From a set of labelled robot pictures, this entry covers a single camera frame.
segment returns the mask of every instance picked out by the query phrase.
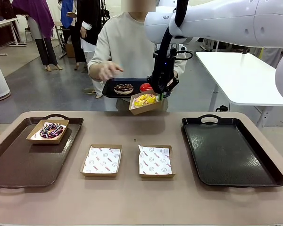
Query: person's hand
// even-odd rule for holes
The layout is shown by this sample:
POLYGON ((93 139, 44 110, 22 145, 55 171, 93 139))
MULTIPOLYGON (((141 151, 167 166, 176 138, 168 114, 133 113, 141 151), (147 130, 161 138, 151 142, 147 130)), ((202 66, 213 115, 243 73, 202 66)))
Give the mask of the person's hand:
POLYGON ((74 12, 68 12, 67 16, 71 18, 77 18, 77 14, 75 14, 74 12))
POLYGON ((83 39, 87 37, 87 30, 83 26, 81 27, 81 37, 83 39))
POLYGON ((112 61, 107 61, 102 63, 102 68, 100 69, 99 78, 102 81, 107 81, 109 79, 114 78, 119 72, 123 72, 124 70, 112 61))

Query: yellow donut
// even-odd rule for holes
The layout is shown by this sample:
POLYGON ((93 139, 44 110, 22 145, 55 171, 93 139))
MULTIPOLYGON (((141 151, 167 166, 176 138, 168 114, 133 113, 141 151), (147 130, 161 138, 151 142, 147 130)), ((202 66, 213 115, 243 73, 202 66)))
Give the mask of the yellow donut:
POLYGON ((156 102, 156 96, 154 96, 153 94, 144 94, 136 98, 136 100, 134 101, 134 106, 143 107, 146 105, 153 104, 155 102, 156 102))

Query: beige table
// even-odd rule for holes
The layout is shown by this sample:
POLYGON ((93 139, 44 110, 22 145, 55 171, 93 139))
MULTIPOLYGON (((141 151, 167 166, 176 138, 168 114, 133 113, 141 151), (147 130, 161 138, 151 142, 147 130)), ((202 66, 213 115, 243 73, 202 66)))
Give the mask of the beige table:
MULTIPOLYGON (((53 112, 22 114, 0 142, 24 119, 53 112)), ((190 163, 181 119, 207 113, 165 113, 123 116, 120 113, 58 112, 83 117, 84 123, 61 174, 46 189, 0 189, 0 224, 109 225, 194 224, 265 225, 283 223, 283 187, 216 188, 203 185, 190 163), (85 178, 79 173, 92 143, 122 144, 116 179, 85 178), (171 145, 173 179, 138 176, 138 144, 171 145)), ((241 119, 283 173, 283 158, 245 115, 216 113, 241 119)))

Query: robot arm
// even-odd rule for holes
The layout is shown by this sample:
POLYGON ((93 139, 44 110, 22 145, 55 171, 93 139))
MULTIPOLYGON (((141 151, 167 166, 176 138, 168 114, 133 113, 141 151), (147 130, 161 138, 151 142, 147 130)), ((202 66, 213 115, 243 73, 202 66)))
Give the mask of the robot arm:
MULTIPOLYGON (((166 51, 172 43, 202 37, 247 47, 283 48, 283 0, 214 0, 193 7, 188 0, 178 0, 176 9, 163 7, 148 13, 145 31, 150 41, 161 44, 148 81, 154 91, 162 93, 174 80, 166 72, 172 68, 164 69, 166 59, 176 57, 166 51)), ((283 95, 283 59, 276 84, 283 95)))

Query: person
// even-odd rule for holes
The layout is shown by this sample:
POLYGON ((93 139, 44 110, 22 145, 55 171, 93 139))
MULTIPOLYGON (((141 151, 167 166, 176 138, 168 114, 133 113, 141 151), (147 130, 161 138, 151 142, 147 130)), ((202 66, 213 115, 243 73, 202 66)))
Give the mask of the person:
MULTIPOLYGON (((101 31, 100 0, 78 0, 77 20, 81 29, 81 47, 84 50, 86 62, 93 57, 98 35, 101 31)), ((96 99, 103 96, 104 84, 92 79, 96 99)))
POLYGON ((83 62, 86 63, 84 52, 81 48, 81 42, 80 42, 80 31, 78 26, 75 24, 77 23, 76 18, 69 17, 69 12, 76 12, 77 8, 77 0, 63 0, 62 1, 62 8, 61 8, 61 18, 62 18, 62 24, 66 29, 70 30, 70 37, 71 42, 74 47, 75 51, 75 71, 79 69, 80 63, 83 62))
POLYGON ((264 48, 261 60, 273 68, 277 68, 281 60, 282 51, 283 49, 281 48, 264 48))
MULTIPOLYGON (((154 69, 154 44, 147 39, 144 21, 153 0, 131 0, 129 12, 111 18, 103 26, 88 73, 93 79, 106 81, 113 77, 146 78, 154 69)), ((186 61, 176 61, 175 77, 185 69, 186 61)), ((118 99, 119 111, 129 110, 129 101, 118 99)), ((162 110, 168 108, 164 100, 162 110)))
MULTIPOLYGON (((62 2, 63 0, 58 0, 58 5, 57 5, 58 9, 61 11, 61 17, 62 17, 62 2)), ((64 26, 61 26, 61 29, 64 37, 64 43, 62 43, 62 48, 65 48, 65 44, 68 43, 68 40, 70 38, 70 30, 66 29, 64 26)))
POLYGON ((16 17, 9 0, 2 0, 0 9, 4 19, 12 19, 16 17))
POLYGON ((58 65, 50 39, 53 35, 54 22, 46 0, 14 0, 12 6, 15 14, 28 15, 31 34, 46 70, 51 71, 49 64, 62 70, 63 68, 58 65))

